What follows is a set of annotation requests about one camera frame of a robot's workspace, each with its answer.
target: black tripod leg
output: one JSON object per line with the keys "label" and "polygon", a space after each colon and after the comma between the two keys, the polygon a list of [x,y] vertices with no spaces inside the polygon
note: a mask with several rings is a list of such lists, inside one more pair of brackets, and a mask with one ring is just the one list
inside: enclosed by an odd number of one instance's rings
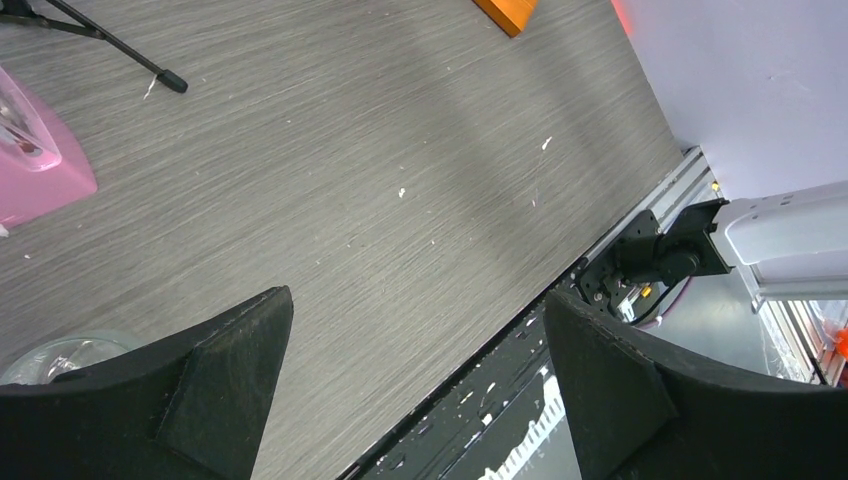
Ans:
{"label": "black tripod leg", "polygon": [[128,57],[140,63],[144,68],[156,74],[156,79],[159,80],[162,85],[165,85],[166,87],[170,88],[171,90],[177,93],[185,93],[186,90],[188,90],[188,83],[186,83],[186,81],[180,78],[177,74],[170,70],[164,70],[160,68],[158,65],[148,60],[147,57],[133,50],[132,47],[122,42],[121,39],[104,30],[100,25],[97,25],[96,23],[91,21],[91,19],[78,12],[76,9],[65,3],[63,0],[47,0],[47,2],[56,7],[65,15],[79,22],[80,25],[96,31],[99,34],[98,38],[106,40],[110,45],[114,46]]}

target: orange block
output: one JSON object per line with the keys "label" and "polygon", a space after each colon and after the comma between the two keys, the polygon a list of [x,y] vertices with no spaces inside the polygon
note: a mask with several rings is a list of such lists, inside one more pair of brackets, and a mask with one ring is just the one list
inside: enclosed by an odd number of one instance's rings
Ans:
{"label": "orange block", "polygon": [[510,37],[524,30],[537,0],[474,0]]}

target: black metal stand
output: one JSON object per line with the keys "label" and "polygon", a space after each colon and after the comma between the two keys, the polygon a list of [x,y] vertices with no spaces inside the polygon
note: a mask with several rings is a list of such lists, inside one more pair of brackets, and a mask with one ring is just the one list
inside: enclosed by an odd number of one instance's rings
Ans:
{"label": "black metal stand", "polygon": [[39,15],[32,10],[32,7],[30,7],[26,0],[0,1],[2,1],[3,5],[2,10],[0,10],[0,23],[31,25],[41,28],[61,30],[63,32],[73,33],[74,35],[106,40],[106,42],[110,45],[140,63],[144,68],[153,72],[156,75],[156,79],[159,80],[162,85],[165,85],[177,93],[185,93],[186,90],[188,90],[188,83],[186,83],[186,81],[180,78],[177,74],[170,70],[160,68],[158,65],[148,60],[147,57],[133,50],[129,45],[104,30],[100,25],[92,22],[88,17],[78,12],[63,0],[47,0],[47,3],[53,5],[59,9],[59,11],[74,19],[79,23],[79,25],[60,22],[58,20],[46,18],[43,15]]}

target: clear glass bowl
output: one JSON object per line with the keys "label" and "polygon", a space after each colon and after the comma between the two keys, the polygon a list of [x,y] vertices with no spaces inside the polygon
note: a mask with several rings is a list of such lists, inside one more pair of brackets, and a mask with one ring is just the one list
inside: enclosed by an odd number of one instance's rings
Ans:
{"label": "clear glass bowl", "polygon": [[132,335],[94,330],[70,335],[31,350],[0,377],[0,385],[47,384],[57,376],[123,355],[144,345]]}

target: red light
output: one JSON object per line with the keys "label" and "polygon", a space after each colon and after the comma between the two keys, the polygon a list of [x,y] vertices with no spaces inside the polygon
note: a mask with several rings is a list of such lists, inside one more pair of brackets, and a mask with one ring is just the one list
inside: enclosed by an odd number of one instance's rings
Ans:
{"label": "red light", "polygon": [[624,0],[611,0],[611,1],[612,1],[612,8],[615,9],[615,14],[618,15],[618,21],[621,23],[621,28],[624,29],[624,34],[629,36],[630,32],[632,32],[633,30],[632,30],[632,26],[630,24],[630,19],[627,18],[627,14],[624,13],[624,6],[622,5],[622,2]]}

